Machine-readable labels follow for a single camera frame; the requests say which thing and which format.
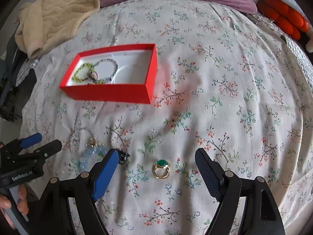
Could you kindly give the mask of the gold ring green stone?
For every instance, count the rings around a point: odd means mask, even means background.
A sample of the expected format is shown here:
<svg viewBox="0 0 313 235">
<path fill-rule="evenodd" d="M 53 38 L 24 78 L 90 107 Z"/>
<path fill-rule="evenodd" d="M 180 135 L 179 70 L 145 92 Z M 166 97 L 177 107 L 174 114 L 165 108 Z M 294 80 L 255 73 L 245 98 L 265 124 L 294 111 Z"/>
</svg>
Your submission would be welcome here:
<svg viewBox="0 0 313 235">
<path fill-rule="evenodd" d="M 167 179 L 170 175 L 170 164 L 161 159 L 153 163 L 152 174 L 156 179 Z"/>
</svg>

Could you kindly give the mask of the red jewelry box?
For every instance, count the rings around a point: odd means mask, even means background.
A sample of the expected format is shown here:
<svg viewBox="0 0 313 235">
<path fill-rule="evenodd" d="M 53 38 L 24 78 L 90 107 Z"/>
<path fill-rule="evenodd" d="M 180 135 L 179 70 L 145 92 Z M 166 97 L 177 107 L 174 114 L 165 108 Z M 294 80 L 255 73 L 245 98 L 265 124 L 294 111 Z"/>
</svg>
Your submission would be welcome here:
<svg viewBox="0 0 313 235">
<path fill-rule="evenodd" d="M 75 100 L 150 104 L 156 69 L 154 43 L 91 49 L 76 54 L 59 87 Z"/>
</svg>

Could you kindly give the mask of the black beaded hair clip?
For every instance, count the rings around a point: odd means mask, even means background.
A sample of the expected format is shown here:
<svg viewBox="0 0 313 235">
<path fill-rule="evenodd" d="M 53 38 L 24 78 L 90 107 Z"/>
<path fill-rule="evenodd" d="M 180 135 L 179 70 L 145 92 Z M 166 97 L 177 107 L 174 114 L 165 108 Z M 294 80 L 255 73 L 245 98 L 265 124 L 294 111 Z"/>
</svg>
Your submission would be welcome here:
<svg viewBox="0 0 313 235">
<path fill-rule="evenodd" d="M 125 162 L 127 162 L 128 158 L 130 157 L 130 155 L 122 150 L 117 150 L 118 152 L 118 163 L 120 165 L 123 165 Z"/>
</svg>

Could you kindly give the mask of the dark chair beside bed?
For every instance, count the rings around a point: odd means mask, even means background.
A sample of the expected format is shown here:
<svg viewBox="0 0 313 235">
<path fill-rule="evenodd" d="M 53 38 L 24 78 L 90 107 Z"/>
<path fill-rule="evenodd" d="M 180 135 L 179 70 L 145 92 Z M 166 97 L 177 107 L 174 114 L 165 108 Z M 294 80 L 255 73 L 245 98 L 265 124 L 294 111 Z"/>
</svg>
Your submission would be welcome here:
<svg viewBox="0 0 313 235">
<path fill-rule="evenodd" d="M 1 118 L 9 122 L 22 118 L 22 109 L 37 81 L 31 70 L 21 83 L 17 82 L 18 73 L 27 61 L 27 54 L 19 50 L 15 37 L 11 37 L 6 47 L 6 57 L 1 60 Z"/>
</svg>

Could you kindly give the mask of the floral white bedsheet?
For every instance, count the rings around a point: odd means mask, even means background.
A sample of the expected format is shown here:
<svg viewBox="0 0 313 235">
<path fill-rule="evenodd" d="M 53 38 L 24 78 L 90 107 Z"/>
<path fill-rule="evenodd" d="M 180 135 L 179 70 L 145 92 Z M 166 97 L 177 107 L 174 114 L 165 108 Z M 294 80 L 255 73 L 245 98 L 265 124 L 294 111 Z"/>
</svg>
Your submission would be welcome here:
<svg viewBox="0 0 313 235">
<path fill-rule="evenodd" d="M 76 101 L 59 88 L 77 53 L 145 42 L 158 62 L 151 104 Z M 30 188 L 41 195 L 51 177 L 75 178 L 106 149 L 128 152 L 96 204 L 111 234 L 204 234 L 218 204 L 196 168 L 200 147 L 240 177 L 264 177 L 285 227 L 312 209 L 312 63 L 263 16 L 134 0 L 102 9 L 29 65 L 37 83 L 21 136 L 63 143 Z M 161 159 L 167 179 L 152 174 Z"/>
</svg>

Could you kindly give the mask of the beige fleece blanket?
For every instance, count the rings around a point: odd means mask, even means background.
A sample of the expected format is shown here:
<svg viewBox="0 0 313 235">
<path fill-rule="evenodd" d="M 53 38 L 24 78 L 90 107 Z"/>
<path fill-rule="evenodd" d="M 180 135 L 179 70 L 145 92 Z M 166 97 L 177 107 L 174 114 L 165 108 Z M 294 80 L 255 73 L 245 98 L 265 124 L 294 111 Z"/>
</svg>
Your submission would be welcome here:
<svg viewBox="0 0 313 235">
<path fill-rule="evenodd" d="M 80 24 L 100 10 L 100 0 L 36 0 L 19 11 L 18 48 L 29 59 L 40 57 L 76 35 Z"/>
</svg>

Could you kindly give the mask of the orange plush pillow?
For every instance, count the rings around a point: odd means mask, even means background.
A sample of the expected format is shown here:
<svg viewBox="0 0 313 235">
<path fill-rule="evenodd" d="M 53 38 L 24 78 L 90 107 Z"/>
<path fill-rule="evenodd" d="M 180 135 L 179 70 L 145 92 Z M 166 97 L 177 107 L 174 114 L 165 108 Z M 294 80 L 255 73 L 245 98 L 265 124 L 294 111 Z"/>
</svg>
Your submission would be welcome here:
<svg viewBox="0 0 313 235">
<path fill-rule="evenodd" d="M 260 0 L 257 8 L 261 14 L 274 23 L 294 40 L 300 39 L 301 32 L 309 31 L 308 22 L 295 9 L 281 0 Z"/>
</svg>

